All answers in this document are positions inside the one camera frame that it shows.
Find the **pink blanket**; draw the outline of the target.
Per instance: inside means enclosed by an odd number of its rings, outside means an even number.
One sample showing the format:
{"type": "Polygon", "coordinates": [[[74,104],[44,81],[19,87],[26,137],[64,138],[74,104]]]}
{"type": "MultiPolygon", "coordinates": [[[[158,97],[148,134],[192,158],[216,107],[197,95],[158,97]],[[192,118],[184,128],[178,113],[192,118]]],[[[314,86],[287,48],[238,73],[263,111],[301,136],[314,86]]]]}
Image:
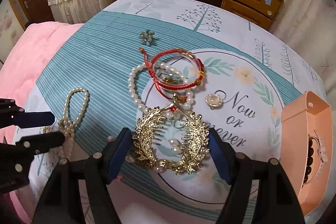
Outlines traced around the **pink blanket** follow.
{"type": "MultiPolygon", "coordinates": [[[[31,24],[11,50],[1,69],[1,98],[23,106],[36,80],[59,48],[83,25],[59,22],[31,24]]],[[[1,129],[12,143],[15,126],[1,129]]],[[[31,223],[15,192],[1,195],[1,223],[31,223]]]]}

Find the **gold flower brooch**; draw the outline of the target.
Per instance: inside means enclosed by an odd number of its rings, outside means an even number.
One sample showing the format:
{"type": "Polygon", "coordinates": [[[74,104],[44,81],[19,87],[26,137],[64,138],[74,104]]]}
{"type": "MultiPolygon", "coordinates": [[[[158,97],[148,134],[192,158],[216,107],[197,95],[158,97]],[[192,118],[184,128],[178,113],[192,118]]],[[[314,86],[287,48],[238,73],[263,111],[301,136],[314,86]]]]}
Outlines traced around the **gold flower brooch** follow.
{"type": "Polygon", "coordinates": [[[177,80],[175,80],[175,79],[173,79],[173,78],[171,78],[171,77],[164,77],[164,78],[162,79],[162,81],[163,81],[164,83],[167,83],[167,84],[174,84],[174,85],[178,83],[177,80]]]}

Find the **printed tree bedsheet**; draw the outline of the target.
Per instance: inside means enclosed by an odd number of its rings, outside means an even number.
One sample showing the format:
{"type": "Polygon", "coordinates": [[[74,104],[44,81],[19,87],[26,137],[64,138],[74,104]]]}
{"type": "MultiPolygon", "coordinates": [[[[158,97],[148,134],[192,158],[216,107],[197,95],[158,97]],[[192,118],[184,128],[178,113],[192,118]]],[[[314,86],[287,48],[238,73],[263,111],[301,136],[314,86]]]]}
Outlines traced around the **printed tree bedsheet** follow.
{"type": "Polygon", "coordinates": [[[326,192],[332,114],[319,75],[290,46],[228,11],[192,0],[119,0],[73,35],[47,43],[25,108],[69,114],[75,137],[35,157],[16,195],[33,215],[62,154],[96,152],[149,109],[162,116],[149,147],[181,160],[185,111],[253,160],[279,159],[303,213],[326,192]]]}

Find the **blue flower brooch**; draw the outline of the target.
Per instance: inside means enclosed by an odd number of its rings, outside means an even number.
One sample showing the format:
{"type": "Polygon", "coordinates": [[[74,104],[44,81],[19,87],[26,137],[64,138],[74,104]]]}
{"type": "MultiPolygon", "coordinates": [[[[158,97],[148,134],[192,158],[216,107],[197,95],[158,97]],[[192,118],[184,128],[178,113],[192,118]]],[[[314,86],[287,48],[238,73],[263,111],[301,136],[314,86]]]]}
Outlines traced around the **blue flower brooch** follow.
{"type": "Polygon", "coordinates": [[[151,43],[154,41],[154,32],[146,30],[145,32],[140,33],[139,38],[142,45],[151,46],[151,43]]]}

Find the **pink jewelry box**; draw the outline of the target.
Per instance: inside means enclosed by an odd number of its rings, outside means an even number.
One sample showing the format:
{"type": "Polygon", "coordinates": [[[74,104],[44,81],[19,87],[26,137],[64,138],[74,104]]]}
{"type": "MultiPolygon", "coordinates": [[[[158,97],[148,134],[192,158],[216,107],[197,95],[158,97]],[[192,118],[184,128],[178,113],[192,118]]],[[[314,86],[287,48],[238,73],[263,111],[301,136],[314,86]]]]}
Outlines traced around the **pink jewelry box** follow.
{"type": "Polygon", "coordinates": [[[331,106],[306,91],[287,104],[281,114],[280,163],[295,191],[303,215],[323,199],[333,158],[331,106]]]}

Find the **gold leaf hair comb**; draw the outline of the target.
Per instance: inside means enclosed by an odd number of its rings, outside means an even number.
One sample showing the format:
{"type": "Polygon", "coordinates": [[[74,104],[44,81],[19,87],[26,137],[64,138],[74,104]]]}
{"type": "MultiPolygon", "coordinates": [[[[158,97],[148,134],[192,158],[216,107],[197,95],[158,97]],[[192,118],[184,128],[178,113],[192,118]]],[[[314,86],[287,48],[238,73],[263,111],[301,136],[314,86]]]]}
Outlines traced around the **gold leaf hair comb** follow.
{"type": "Polygon", "coordinates": [[[209,154],[209,130],[202,116],[191,111],[182,97],[173,94],[166,107],[147,108],[138,118],[133,141],[135,162],[158,173],[172,170],[177,176],[195,173],[209,154]],[[177,118],[181,137],[165,137],[169,122],[177,118]]]}

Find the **white curtain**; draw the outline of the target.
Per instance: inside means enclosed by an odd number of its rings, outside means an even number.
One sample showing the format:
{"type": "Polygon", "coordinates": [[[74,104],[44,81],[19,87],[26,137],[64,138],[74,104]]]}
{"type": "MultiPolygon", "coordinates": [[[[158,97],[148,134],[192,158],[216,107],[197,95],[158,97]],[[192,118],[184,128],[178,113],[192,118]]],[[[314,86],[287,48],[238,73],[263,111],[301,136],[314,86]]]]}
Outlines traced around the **white curtain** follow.
{"type": "Polygon", "coordinates": [[[296,51],[335,91],[335,0],[284,0],[270,31],[296,51]]]}

